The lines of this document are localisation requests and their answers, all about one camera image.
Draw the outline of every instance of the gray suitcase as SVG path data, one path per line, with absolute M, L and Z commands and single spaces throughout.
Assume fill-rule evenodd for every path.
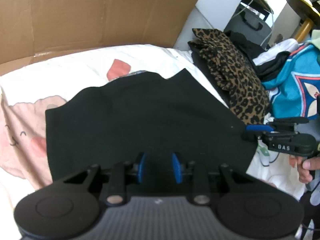
M 240 12 L 244 8 L 243 5 L 239 5 L 235 11 L 235 14 Z M 249 9 L 245 9 L 242 13 L 232 18 L 226 26 L 225 32 L 234 31 L 242 33 L 247 40 L 252 41 L 255 44 L 260 45 L 263 40 L 270 34 L 271 28 L 266 22 L 259 18 Z M 263 48 L 267 47 L 267 44 L 271 38 L 271 35 L 263 43 Z

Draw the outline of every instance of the cardboard flap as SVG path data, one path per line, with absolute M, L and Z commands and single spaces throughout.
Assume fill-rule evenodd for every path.
M 172 47 L 197 0 L 0 0 L 0 64 L 124 44 Z

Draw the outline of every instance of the black cloth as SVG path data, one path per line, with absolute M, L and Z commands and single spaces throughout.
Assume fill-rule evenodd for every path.
M 313 206 L 310 203 L 312 192 L 307 191 L 300 199 L 300 204 L 304 207 L 304 218 L 302 221 L 303 228 L 301 234 L 301 240 L 304 238 L 308 231 L 311 220 L 313 221 L 314 229 L 312 240 L 320 239 L 320 205 Z
M 245 142 L 245 125 L 187 70 L 169 79 L 156 73 L 119 78 L 86 88 L 65 105 L 46 111 L 53 180 L 98 163 L 110 168 L 147 154 L 146 192 L 175 192 L 172 152 L 217 169 L 246 171 L 257 143 Z
M 210 69 L 208 68 L 207 61 L 200 56 L 200 49 L 196 48 L 194 44 L 189 45 L 192 50 L 192 59 L 193 64 L 204 74 L 210 84 L 215 88 L 218 94 L 221 96 L 222 100 L 230 107 L 230 95 L 229 91 L 223 90 L 218 86 L 214 76 L 211 74 Z
M 270 81 L 277 77 L 289 56 L 290 52 L 282 51 L 276 56 L 275 59 L 270 60 L 260 66 L 254 65 L 254 71 L 262 82 Z
M 258 44 L 248 41 L 247 38 L 241 34 L 233 31 L 227 31 L 225 33 L 232 43 L 239 49 L 250 61 L 251 65 L 254 66 L 253 59 L 258 57 L 265 50 Z

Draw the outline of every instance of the suitcase handle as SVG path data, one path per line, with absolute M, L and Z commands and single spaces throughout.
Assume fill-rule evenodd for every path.
M 263 28 L 263 25 L 261 23 L 258 23 L 258 27 L 254 27 L 252 26 L 246 19 L 245 19 L 245 12 L 243 11 L 242 13 L 240 13 L 240 16 L 242 18 L 242 21 L 248 25 L 251 29 L 255 30 L 255 31 L 260 31 Z

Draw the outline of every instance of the yellow table leg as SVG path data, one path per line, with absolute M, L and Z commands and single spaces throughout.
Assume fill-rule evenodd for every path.
M 305 37 L 308 35 L 308 33 L 311 31 L 314 23 L 311 19 L 306 19 L 305 22 L 302 24 L 301 28 L 299 29 L 298 33 L 294 37 L 297 42 L 303 42 Z

